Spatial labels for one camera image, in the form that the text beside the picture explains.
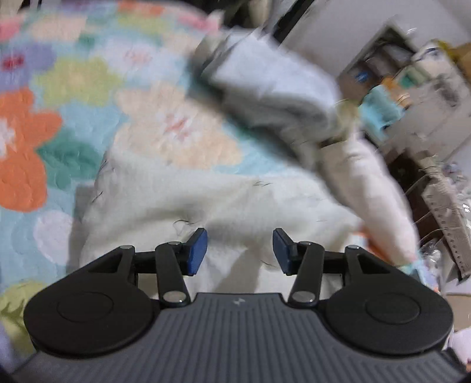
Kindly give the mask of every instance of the floral bedsheet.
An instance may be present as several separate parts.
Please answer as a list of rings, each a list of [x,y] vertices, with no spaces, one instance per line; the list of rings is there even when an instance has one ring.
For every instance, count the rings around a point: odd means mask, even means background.
[[[77,267],[81,216],[113,139],[183,168],[290,167],[193,77],[189,55],[218,27],[177,3],[128,1],[0,22],[0,319],[21,353],[32,350],[26,301]]]

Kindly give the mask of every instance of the black circular housing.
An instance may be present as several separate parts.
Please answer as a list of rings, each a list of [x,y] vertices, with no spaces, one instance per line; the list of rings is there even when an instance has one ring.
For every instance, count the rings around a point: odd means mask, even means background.
[[[385,356],[418,354],[443,345],[453,313],[438,294],[400,275],[368,275],[327,301],[330,327],[347,343]]]
[[[36,347],[75,358],[131,343],[152,319],[150,299],[117,274],[70,275],[34,296],[24,310]]]

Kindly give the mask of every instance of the red flower center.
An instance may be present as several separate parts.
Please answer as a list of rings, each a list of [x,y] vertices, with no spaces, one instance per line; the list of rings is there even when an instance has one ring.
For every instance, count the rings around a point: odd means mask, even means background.
[[[3,70],[14,70],[18,67],[23,66],[24,56],[23,55],[11,55],[2,61]]]

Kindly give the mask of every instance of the metal screw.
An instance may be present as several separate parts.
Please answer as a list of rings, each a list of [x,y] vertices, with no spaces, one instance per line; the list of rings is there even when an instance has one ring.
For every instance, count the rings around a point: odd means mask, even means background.
[[[169,303],[181,303],[187,298],[187,295],[178,290],[167,291],[163,295],[163,300]]]
[[[316,299],[316,295],[310,291],[296,291],[292,298],[299,303],[311,303]]]

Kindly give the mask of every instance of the gray ribbed panel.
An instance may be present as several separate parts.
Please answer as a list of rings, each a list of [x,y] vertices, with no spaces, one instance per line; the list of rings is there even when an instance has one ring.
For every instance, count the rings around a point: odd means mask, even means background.
[[[245,302],[237,305],[239,298]],[[19,383],[455,383],[462,376],[437,352],[386,360],[353,351],[314,312],[289,308],[278,294],[199,294],[190,306],[164,310],[144,338],[112,355],[38,353],[14,375]]]

